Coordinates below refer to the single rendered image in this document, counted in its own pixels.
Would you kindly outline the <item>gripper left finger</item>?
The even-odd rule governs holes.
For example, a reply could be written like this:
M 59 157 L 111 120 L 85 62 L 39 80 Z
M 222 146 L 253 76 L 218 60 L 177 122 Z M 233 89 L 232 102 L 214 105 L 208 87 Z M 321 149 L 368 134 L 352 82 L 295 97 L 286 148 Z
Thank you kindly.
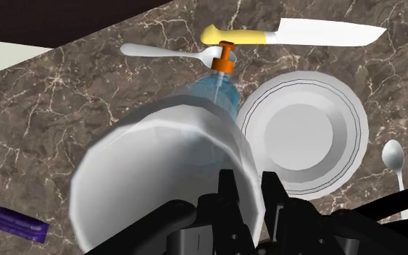
M 257 255 L 238 202 L 233 171 L 220 170 L 197 206 L 168 201 L 85 255 Z

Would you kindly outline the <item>blue pump bottle orange cap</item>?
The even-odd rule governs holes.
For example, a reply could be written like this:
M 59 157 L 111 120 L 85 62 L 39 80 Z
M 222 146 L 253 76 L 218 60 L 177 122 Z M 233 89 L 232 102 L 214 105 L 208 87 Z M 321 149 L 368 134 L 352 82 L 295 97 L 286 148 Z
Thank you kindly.
M 240 93 L 231 81 L 230 76 L 235 67 L 236 58 L 232 57 L 235 44 L 228 41 L 219 42 L 222 47 L 217 56 L 212 57 L 211 70 L 213 73 L 189 86 L 188 92 L 192 96 L 209 99 L 228 112 L 235 120 L 238 113 Z

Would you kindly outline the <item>white plate with dark rings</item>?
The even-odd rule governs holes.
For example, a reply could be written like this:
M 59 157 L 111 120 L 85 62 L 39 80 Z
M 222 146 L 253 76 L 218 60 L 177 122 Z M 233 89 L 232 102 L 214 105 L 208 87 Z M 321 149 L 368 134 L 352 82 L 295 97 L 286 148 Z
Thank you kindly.
M 304 200 L 340 188 L 367 150 L 362 102 L 344 82 L 317 71 L 264 82 L 245 100 L 236 122 L 258 172 L 275 172 L 289 196 Z

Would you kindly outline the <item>yellow-handled white knife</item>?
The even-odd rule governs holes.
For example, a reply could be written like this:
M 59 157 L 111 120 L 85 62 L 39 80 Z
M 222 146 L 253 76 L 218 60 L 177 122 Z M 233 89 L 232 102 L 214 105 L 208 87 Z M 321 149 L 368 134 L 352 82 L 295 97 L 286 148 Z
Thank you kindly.
M 350 22 L 282 18 L 275 32 L 262 30 L 220 30 L 215 25 L 201 33 L 201 42 L 208 45 L 229 41 L 242 45 L 298 46 L 367 46 L 381 37 L 385 28 Z

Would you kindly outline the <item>white bowl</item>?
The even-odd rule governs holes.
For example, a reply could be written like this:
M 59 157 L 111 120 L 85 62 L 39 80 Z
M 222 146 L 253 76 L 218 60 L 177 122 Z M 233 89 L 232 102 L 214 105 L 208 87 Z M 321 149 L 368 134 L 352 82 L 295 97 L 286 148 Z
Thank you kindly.
M 234 172 L 243 221 L 254 242 L 265 205 L 251 147 L 228 112 L 179 95 L 140 107 L 92 142 L 71 180 L 69 217 L 82 251 L 164 203 L 195 204 Z

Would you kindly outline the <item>purple flat packet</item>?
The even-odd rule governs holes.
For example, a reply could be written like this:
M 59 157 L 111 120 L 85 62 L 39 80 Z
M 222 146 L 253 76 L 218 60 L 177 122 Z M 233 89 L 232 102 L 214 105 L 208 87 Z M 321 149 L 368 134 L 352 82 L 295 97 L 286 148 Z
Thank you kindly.
M 0 230 L 29 241 L 44 243 L 49 224 L 0 206 Z

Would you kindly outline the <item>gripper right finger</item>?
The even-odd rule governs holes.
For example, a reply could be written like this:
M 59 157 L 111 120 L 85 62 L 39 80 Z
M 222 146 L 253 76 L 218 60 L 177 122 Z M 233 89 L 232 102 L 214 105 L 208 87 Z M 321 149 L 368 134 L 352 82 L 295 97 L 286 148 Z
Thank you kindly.
M 270 241 L 261 255 L 408 255 L 408 220 L 380 223 L 408 209 L 408 190 L 322 215 L 291 198 L 275 172 L 263 172 L 262 195 Z

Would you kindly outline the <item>white spoon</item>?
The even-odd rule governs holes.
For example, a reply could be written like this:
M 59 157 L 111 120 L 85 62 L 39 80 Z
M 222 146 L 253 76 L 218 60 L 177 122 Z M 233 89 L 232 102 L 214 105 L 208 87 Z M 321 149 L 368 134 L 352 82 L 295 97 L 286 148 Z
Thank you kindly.
M 381 158 L 384 165 L 395 172 L 399 184 L 399 190 L 404 190 L 402 168 L 404 166 L 404 151 L 401 144 L 391 139 L 383 146 Z
M 134 43 L 124 43 L 120 51 L 129 57 L 189 57 L 199 59 L 205 66 L 211 67 L 214 58 L 220 57 L 222 53 L 221 46 L 210 46 L 197 53 L 173 51 L 161 49 L 153 46 L 144 46 Z

